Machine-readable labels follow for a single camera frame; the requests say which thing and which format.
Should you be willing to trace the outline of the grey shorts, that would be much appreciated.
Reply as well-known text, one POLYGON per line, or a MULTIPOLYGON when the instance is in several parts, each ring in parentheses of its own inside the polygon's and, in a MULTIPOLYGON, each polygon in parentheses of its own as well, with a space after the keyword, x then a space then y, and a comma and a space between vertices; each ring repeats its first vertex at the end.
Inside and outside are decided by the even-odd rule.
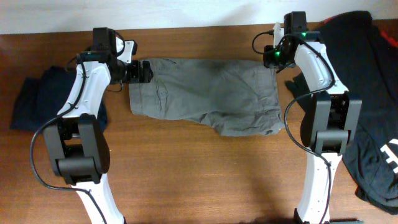
POLYGON ((189 120, 222 136, 277 134, 284 128, 275 70, 252 60, 149 58, 148 83, 129 85, 131 111, 189 120))

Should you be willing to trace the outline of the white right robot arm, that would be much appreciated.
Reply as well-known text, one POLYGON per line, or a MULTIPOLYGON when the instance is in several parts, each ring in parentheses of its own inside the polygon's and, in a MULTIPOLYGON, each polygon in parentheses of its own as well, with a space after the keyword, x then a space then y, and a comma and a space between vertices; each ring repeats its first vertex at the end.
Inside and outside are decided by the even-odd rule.
POLYGON ((269 32, 274 42, 261 53, 266 68, 278 72, 297 66, 309 92, 293 99, 310 98, 295 140, 307 153, 303 193, 295 208, 294 223, 331 223, 330 197, 336 169, 353 142, 362 101, 349 93, 338 78, 321 34, 307 27, 306 13, 292 11, 269 32))

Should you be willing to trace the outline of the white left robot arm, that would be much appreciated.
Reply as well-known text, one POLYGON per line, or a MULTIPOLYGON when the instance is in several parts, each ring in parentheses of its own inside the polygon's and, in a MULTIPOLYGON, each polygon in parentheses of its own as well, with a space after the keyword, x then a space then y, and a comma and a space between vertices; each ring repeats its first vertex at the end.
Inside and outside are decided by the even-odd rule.
POLYGON ((133 60, 134 40, 116 30, 93 29, 93 44, 75 57, 76 77, 56 117, 39 128, 51 168, 65 186, 52 190, 76 192, 92 223, 125 223, 114 201, 109 181, 110 150, 98 120, 109 85, 148 83, 153 77, 147 62, 133 60))

